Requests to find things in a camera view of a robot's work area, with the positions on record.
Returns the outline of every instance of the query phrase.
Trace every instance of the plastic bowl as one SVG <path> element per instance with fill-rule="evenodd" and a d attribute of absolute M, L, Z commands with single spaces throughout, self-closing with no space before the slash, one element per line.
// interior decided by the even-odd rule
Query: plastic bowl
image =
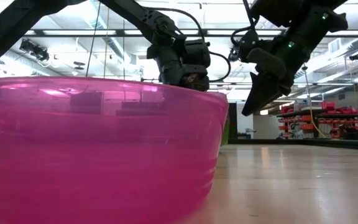
<path fill-rule="evenodd" d="M 96 78 L 0 78 L 0 224 L 167 223 L 202 205 L 222 97 Z"/>

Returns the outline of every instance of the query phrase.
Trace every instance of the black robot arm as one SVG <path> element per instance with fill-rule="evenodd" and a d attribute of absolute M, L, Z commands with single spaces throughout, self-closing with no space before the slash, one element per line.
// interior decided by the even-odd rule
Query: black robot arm
<path fill-rule="evenodd" d="M 273 40 L 259 40 L 255 29 L 249 29 L 235 43 L 234 49 L 238 51 L 232 56 L 245 63 L 256 63 L 259 73 L 251 73 L 252 89 L 242 110 L 243 115 L 255 113 L 273 100 L 291 93 L 295 73 L 310 59 L 312 51 L 327 32 L 347 29 L 346 14 L 338 15 L 333 11 L 346 1 L 254 1 L 247 9 L 249 15 L 256 19 L 262 16 L 272 24 L 288 29 Z"/>
<path fill-rule="evenodd" d="M 85 0 L 15 0 L 0 13 L 0 57 L 43 16 Z M 200 91 L 209 89 L 206 68 L 211 59 L 204 40 L 186 40 L 166 15 L 142 7 L 134 0 L 99 0 L 134 24 L 152 43 L 147 58 L 156 60 L 160 81 Z"/>

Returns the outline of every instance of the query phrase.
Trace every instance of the white wall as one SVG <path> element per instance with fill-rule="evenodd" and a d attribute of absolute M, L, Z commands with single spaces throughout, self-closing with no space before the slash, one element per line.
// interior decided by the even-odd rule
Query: white wall
<path fill-rule="evenodd" d="M 276 139 L 280 130 L 278 130 L 278 118 L 276 116 L 254 116 L 254 134 L 255 139 Z"/>
<path fill-rule="evenodd" d="M 353 106 L 354 108 L 358 108 L 358 92 L 355 95 L 354 91 L 346 92 L 345 99 L 343 99 L 343 100 L 340 100 L 338 98 L 338 94 L 327 97 L 325 100 L 335 102 L 335 105 L 337 108 L 340 108 L 343 106 Z"/>
<path fill-rule="evenodd" d="M 237 131 L 238 133 L 245 133 L 246 129 L 253 129 L 254 128 L 254 115 L 244 116 L 241 114 L 241 111 L 245 105 L 245 102 L 238 102 L 237 103 Z"/>

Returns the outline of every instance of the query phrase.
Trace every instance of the wooden floor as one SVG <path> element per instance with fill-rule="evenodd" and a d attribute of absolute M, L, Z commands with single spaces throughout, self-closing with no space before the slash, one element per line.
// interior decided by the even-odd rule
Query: wooden floor
<path fill-rule="evenodd" d="M 226 146 L 205 206 L 178 224 L 204 223 L 358 224 L 358 151 Z"/>

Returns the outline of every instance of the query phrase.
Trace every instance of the wire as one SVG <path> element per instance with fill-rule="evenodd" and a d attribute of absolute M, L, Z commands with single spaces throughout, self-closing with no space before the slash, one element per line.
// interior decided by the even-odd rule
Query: wire
<path fill-rule="evenodd" d="M 214 82 L 222 82 L 225 78 L 227 78 L 229 75 L 230 75 L 230 72 L 231 72 L 231 64 L 230 64 L 230 61 L 229 59 L 227 59 L 225 56 L 221 55 L 221 54 L 218 54 L 218 53 L 215 53 L 215 52 L 212 52 L 210 51 L 209 52 L 211 55 L 215 55 L 215 56 L 218 56 L 218 57 L 221 57 L 223 58 L 226 62 L 227 62 L 227 65 L 229 67 L 229 70 L 227 71 L 227 73 L 225 74 L 225 76 L 223 76 L 222 78 L 220 79 L 217 79 L 217 80 L 211 80 L 209 82 L 211 83 L 214 83 Z"/>
<path fill-rule="evenodd" d="M 27 54 L 27 52 L 21 53 L 20 56 L 18 56 L 15 61 L 19 60 L 20 58 L 22 58 L 25 54 Z"/>
<path fill-rule="evenodd" d="M 251 9 L 249 8 L 248 0 L 242 0 L 242 2 L 244 3 L 244 5 L 246 7 L 248 20 L 249 20 L 249 23 L 251 24 L 250 28 L 253 31 L 255 31 L 255 25 L 256 25 L 257 22 L 254 22 L 254 19 L 251 16 Z"/>
<path fill-rule="evenodd" d="M 247 11 L 247 16 L 248 16 L 248 20 L 249 20 L 249 27 L 244 27 L 244 28 L 240 28 L 238 30 L 235 30 L 231 36 L 230 36 L 230 41 L 234 46 L 238 46 L 238 43 L 236 40 L 234 40 L 234 36 L 240 32 L 244 32 L 244 31 L 248 31 L 248 30 L 253 30 L 256 31 L 256 24 L 259 22 L 259 18 L 257 17 L 254 21 L 254 19 L 251 16 L 251 9 L 249 8 L 249 4 L 248 4 L 248 0 L 242 0 L 242 2 L 244 3 L 245 7 L 246 7 L 246 11 Z"/>
<path fill-rule="evenodd" d="M 50 62 L 48 65 L 43 65 L 39 60 L 37 60 L 37 62 L 39 65 L 43 66 L 44 68 L 47 68 L 52 64 L 52 62 Z"/>
<path fill-rule="evenodd" d="M 107 28 L 106 28 L 106 48 L 104 50 L 104 72 L 103 78 L 106 78 L 106 67 L 107 67 L 107 39 L 109 38 L 109 19 L 110 19 L 110 10 L 107 11 Z"/>
<path fill-rule="evenodd" d="M 314 122 L 314 118 L 313 118 L 313 105 L 311 104 L 311 97 L 310 97 L 310 88 L 309 88 L 309 81 L 308 81 L 308 72 L 306 70 L 305 71 L 305 78 L 306 78 L 306 89 L 308 90 L 307 94 L 308 94 L 308 99 L 309 99 L 309 106 L 310 106 L 310 116 L 311 116 L 311 123 L 313 124 L 314 128 L 320 133 L 320 135 L 327 139 L 327 137 L 325 136 L 325 134 L 323 134 L 323 132 L 320 131 L 320 129 L 317 127 L 316 123 Z"/>
<path fill-rule="evenodd" d="M 95 25 L 94 25 L 94 32 L 93 32 L 93 38 L 92 38 L 91 51 L 89 52 L 89 59 L 88 59 L 88 65 L 86 66 L 86 74 L 85 74 L 85 77 L 88 77 L 88 72 L 89 72 L 89 70 L 90 70 L 90 63 L 91 63 L 91 58 L 92 58 L 94 37 L 95 37 L 95 35 L 96 35 L 96 30 L 98 29 L 98 23 L 99 23 L 100 6 L 101 6 L 101 2 L 99 2 L 98 15 L 96 15 L 96 23 L 95 23 Z"/>
<path fill-rule="evenodd" d="M 199 30 L 199 32 L 200 32 L 200 36 L 201 36 L 202 40 L 205 41 L 205 36 L 204 36 L 204 34 L 203 34 L 203 29 L 201 28 L 200 23 L 199 23 L 199 22 L 197 21 L 197 19 L 196 19 L 194 16 L 192 16 L 190 13 L 185 12 L 185 11 L 182 11 L 182 10 L 180 10 L 180 9 L 168 9 L 168 8 L 162 8 L 162 7 L 146 7 L 146 9 L 159 10 L 159 11 L 177 12 L 177 13 L 182 13 L 182 14 L 184 14 L 184 15 L 190 17 L 190 18 L 194 21 L 194 23 L 196 24 L 196 26 L 197 26 L 197 28 L 198 28 L 198 30 Z M 209 51 L 209 53 L 210 53 L 211 55 L 215 55 L 215 56 L 221 57 L 221 58 L 223 58 L 223 59 L 227 62 L 227 65 L 228 65 L 228 68 L 229 68 L 229 69 L 228 69 L 227 73 L 225 74 L 225 76 L 223 76 L 222 78 L 217 79 L 217 80 L 209 81 L 209 82 L 221 82 L 221 81 L 223 81 L 225 78 L 227 78 L 227 77 L 230 75 L 230 72 L 231 72 L 231 64 L 230 64 L 230 61 L 229 61 L 229 59 L 227 59 L 227 57 L 225 57 L 225 56 L 223 56 L 223 55 L 221 55 L 221 54 L 219 54 L 219 53 L 215 53 L 215 52 L 212 52 L 212 51 Z"/>
<path fill-rule="evenodd" d="M 194 21 L 194 23 L 196 24 L 199 32 L 200 32 L 200 36 L 203 40 L 205 40 L 205 36 L 203 34 L 203 28 L 201 28 L 200 23 L 197 21 L 197 19 L 191 15 L 190 13 L 180 10 L 180 9 L 169 9 L 169 8 L 163 8 L 163 7 L 146 7 L 146 9 L 151 9 L 151 10 L 158 10 L 158 11 L 169 11 L 169 12 L 177 12 L 177 13 L 182 13 L 188 17 L 190 17 L 190 19 L 192 19 Z"/>

